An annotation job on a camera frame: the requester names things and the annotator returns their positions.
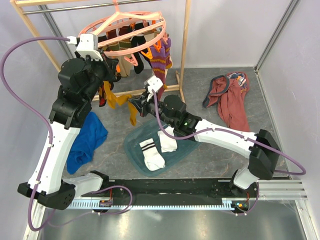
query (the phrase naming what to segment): clothing pile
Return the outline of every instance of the clothing pile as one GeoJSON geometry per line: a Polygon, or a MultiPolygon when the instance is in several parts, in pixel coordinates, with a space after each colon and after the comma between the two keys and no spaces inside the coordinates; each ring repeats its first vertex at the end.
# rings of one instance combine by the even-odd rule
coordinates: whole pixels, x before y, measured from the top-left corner
{"type": "Polygon", "coordinates": [[[217,103],[218,114],[228,128],[250,132],[244,105],[249,90],[250,82],[244,72],[217,76],[211,80],[202,106],[208,108],[217,103]]]}

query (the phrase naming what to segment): metal corner post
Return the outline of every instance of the metal corner post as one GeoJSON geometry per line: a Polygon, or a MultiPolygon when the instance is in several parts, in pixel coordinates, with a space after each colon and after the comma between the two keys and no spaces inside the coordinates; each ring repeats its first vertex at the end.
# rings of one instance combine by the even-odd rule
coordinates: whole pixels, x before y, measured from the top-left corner
{"type": "Polygon", "coordinates": [[[264,64],[266,58],[268,57],[270,51],[274,47],[277,39],[281,35],[282,31],[284,30],[289,18],[294,13],[296,7],[298,6],[300,0],[291,0],[288,7],[286,8],[284,14],[282,15],[282,18],[280,19],[278,25],[276,26],[268,44],[266,45],[261,57],[259,58],[257,64],[255,65],[254,69],[256,71],[259,71],[261,66],[264,64]]]}

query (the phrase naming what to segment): black stripe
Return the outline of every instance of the black stripe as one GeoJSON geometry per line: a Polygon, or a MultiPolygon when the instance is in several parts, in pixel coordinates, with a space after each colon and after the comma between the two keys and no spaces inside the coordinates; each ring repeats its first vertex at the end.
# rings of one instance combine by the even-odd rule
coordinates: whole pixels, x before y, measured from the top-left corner
{"type": "Polygon", "coordinates": [[[148,146],[150,146],[150,145],[152,145],[152,144],[155,144],[155,142],[152,142],[152,143],[146,144],[146,145],[142,146],[142,147],[141,147],[141,149],[143,149],[143,148],[145,148],[145,147],[148,147],[148,146]]]}
{"type": "Polygon", "coordinates": [[[145,150],[145,149],[147,149],[147,148],[149,148],[149,147],[154,147],[154,146],[155,146],[155,144],[153,143],[153,144],[151,144],[151,145],[149,145],[149,146],[144,146],[144,147],[142,147],[141,150],[145,150]]]}
{"type": "Polygon", "coordinates": [[[152,149],[152,148],[155,148],[156,147],[156,145],[153,145],[153,146],[149,146],[149,147],[147,147],[147,148],[145,148],[145,149],[142,149],[142,152],[144,152],[144,151],[146,151],[146,150],[148,150],[148,149],[152,149]]]}

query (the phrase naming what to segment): wooden rack leg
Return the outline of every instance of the wooden rack leg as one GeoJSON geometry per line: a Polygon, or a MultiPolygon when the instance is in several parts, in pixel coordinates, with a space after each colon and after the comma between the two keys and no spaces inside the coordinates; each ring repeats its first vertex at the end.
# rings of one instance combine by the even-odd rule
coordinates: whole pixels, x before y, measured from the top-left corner
{"type": "Polygon", "coordinates": [[[180,77],[179,77],[179,73],[178,71],[175,71],[175,78],[176,78],[176,81],[178,82],[178,85],[179,85],[179,92],[180,92],[180,97],[181,97],[181,100],[182,102],[186,102],[185,101],[185,95],[184,95],[184,91],[182,89],[182,85],[180,84],[180,77]]]}
{"type": "Polygon", "coordinates": [[[184,81],[185,60],[186,60],[186,53],[187,53],[186,49],[187,49],[190,7],[191,7],[191,0],[185,0],[180,76],[179,76],[178,72],[175,73],[176,79],[177,79],[178,84],[180,86],[179,91],[180,91],[181,99],[184,103],[185,103],[185,96],[184,96],[184,92],[183,92],[183,81],[184,81]]]}
{"type": "MultiPolygon", "coordinates": [[[[34,24],[31,22],[28,16],[23,14],[23,10],[17,6],[17,0],[10,0],[12,6],[16,10],[16,12],[19,14],[20,18],[23,20],[24,24],[27,26],[27,28],[30,30],[32,35],[34,37],[40,37],[40,33],[37,31],[34,24]]],[[[57,61],[57,59],[54,57],[53,53],[50,51],[47,44],[44,43],[44,41],[38,41],[39,45],[47,55],[47,57],[50,59],[56,70],[59,72],[61,70],[60,65],[57,61]]]]}

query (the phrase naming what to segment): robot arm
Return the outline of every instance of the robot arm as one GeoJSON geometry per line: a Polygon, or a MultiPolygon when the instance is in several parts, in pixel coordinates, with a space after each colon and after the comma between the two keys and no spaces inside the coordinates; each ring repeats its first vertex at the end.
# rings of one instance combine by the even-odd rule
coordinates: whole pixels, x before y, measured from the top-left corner
{"type": "MultiPolygon", "coordinates": [[[[151,86],[146,83],[146,91],[139,98],[130,100],[140,112],[141,117],[145,117],[147,114],[156,116],[155,102],[153,97],[150,97],[151,86]]],[[[166,96],[163,102],[158,102],[157,107],[160,119],[173,127],[174,133],[178,137],[188,136],[205,129],[225,129],[230,131],[229,128],[216,125],[187,112],[187,105],[182,102],[177,95],[166,96]]],[[[237,170],[233,174],[230,181],[231,189],[242,192],[259,179],[271,180],[275,172],[279,155],[271,150],[254,144],[251,141],[247,141],[247,139],[250,138],[279,150],[272,135],[263,129],[261,129],[259,133],[237,130],[232,130],[232,132],[241,134],[244,137],[240,138],[239,136],[228,132],[214,130],[199,133],[189,139],[192,141],[218,145],[249,159],[248,166],[237,170]]]]}
{"type": "Polygon", "coordinates": [[[103,81],[117,82],[115,77],[118,59],[107,58],[97,51],[98,37],[83,34],[79,39],[69,37],[77,45],[77,58],[69,59],[61,66],[58,79],[61,86],[49,115],[53,131],[51,151],[37,182],[37,175],[43,163],[49,138],[46,139],[40,161],[28,182],[21,183],[18,192],[31,197],[33,187],[38,184],[37,201],[49,208],[64,210],[76,197],[100,189],[107,176],[93,171],[87,175],[63,179],[62,173],[70,149],[80,132],[88,113],[91,101],[103,81]]]}

